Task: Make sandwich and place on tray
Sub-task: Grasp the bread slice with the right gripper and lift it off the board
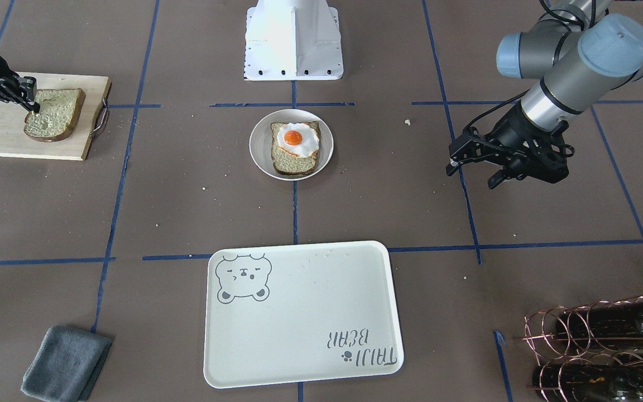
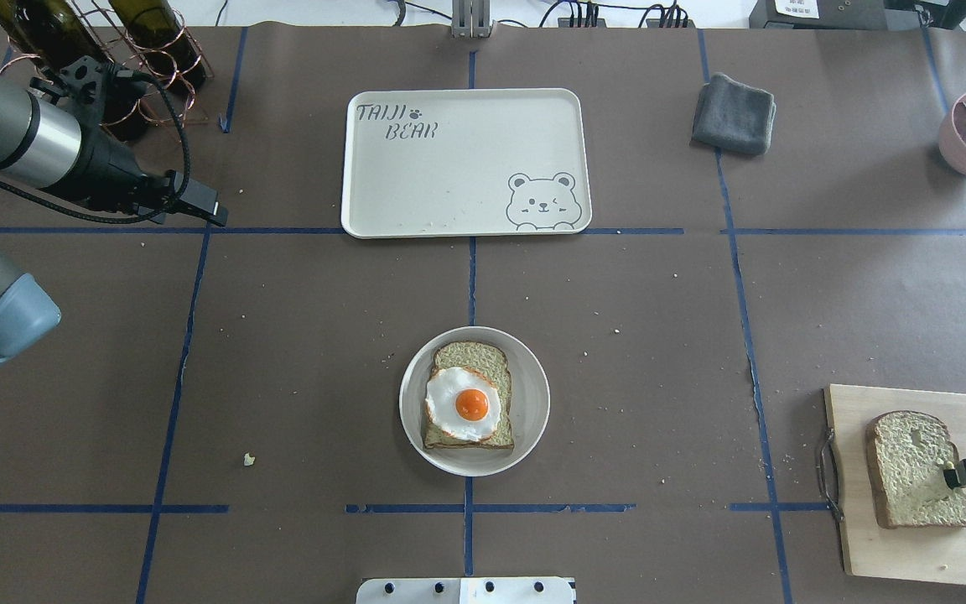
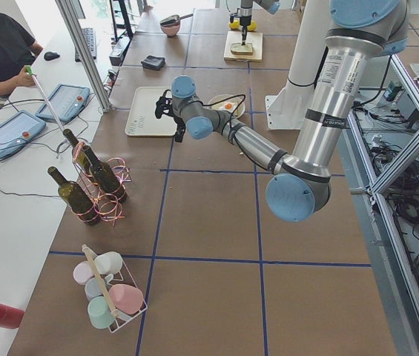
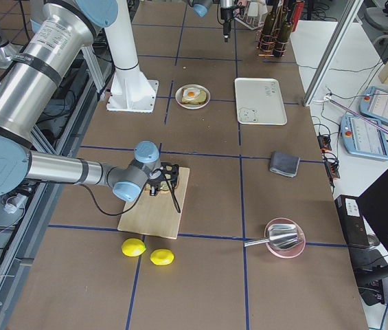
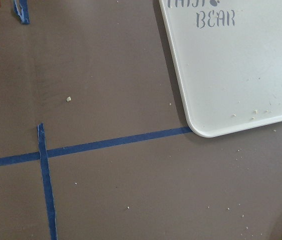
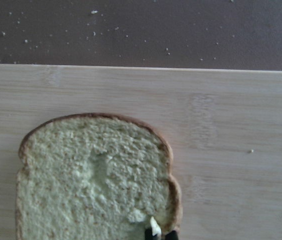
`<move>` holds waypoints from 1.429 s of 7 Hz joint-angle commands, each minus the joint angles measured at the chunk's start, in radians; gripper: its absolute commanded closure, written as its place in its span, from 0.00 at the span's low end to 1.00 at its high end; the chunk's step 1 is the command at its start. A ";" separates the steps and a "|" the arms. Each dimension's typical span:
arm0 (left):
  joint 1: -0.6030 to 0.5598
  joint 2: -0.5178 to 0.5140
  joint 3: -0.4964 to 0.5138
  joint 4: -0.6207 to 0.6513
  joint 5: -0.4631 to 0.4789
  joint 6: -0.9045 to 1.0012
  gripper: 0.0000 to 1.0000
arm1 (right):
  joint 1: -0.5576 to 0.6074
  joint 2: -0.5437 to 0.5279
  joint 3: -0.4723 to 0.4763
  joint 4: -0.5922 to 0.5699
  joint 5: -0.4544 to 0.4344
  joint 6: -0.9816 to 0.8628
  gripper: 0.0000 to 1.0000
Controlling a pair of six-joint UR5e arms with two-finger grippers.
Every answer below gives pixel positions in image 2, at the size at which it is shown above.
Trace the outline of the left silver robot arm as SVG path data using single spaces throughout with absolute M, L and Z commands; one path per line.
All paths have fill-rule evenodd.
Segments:
M 91 56 L 24 89 L 0 76 L 0 189 L 78 221 L 126 226 L 184 214 L 223 227 L 229 213 L 214 189 L 193 179 L 190 145 L 173 117 L 183 168 L 139 167 L 102 126 L 110 100 L 168 92 L 156 77 Z M 61 321 L 34 276 L 0 251 L 0 366 Z

